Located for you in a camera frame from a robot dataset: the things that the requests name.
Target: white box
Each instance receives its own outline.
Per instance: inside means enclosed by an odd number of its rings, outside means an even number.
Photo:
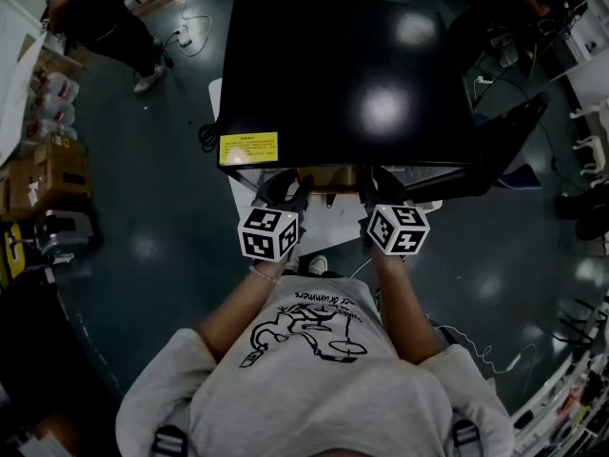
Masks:
[[[429,233],[429,224],[417,207],[377,205],[367,233],[386,255],[414,255]]]
[[[252,259],[279,262],[298,241],[298,213],[250,207],[239,222],[241,253]]]

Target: person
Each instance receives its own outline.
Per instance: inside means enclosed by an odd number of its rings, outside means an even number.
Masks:
[[[442,351],[400,257],[371,257],[383,321],[367,285],[321,255],[306,276],[285,261],[251,267],[130,388],[123,457],[185,455],[167,426],[190,456],[452,456],[456,422],[475,426],[483,455],[510,456],[508,415],[469,352]]]
[[[527,48],[544,36],[561,31],[567,22],[568,0],[482,0],[450,25],[448,32],[462,71],[476,64],[489,46],[502,49],[500,63],[513,65],[518,54],[514,39]]]
[[[96,54],[124,62],[141,78],[135,93],[150,89],[165,74],[157,64],[160,42],[155,42],[146,24],[133,15],[123,0],[47,0],[49,27],[63,32],[70,43]]]

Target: cardboard box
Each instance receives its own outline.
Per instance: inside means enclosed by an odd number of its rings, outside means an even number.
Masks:
[[[33,214],[29,202],[32,159],[11,159],[0,171],[0,220],[21,222]]]
[[[33,157],[33,181],[30,190],[34,209],[56,207],[60,200],[75,196],[91,196],[87,147],[68,137],[49,134]]]

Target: white table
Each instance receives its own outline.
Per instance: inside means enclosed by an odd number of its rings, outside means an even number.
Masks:
[[[221,91],[222,78],[209,84],[209,98],[215,120],[218,120],[218,114],[220,113]],[[239,217],[242,217],[256,194],[231,177],[228,178],[228,181],[230,182],[230,188],[232,189]],[[441,206],[442,201],[432,202],[426,210],[432,211]],[[360,203],[358,194],[337,194],[331,209],[325,204],[324,194],[311,195],[303,220],[306,235],[297,244],[294,250],[295,255],[307,255],[323,248],[331,248],[343,242],[359,238],[360,225],[358,221],[365,218],[365,216],[365,209],[362,203]]]

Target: gray t-shirt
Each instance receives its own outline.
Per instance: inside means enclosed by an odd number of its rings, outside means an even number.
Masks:
[[[513,448],[505,408],[469,352],[399,359],[368,287],[348,278],[284,276],[219,365],[196,332],[179,330],[121,405],[123,456],[150,455],[178,407],[200,457],[444,455],[456,410],[478,426],[485,455]]]

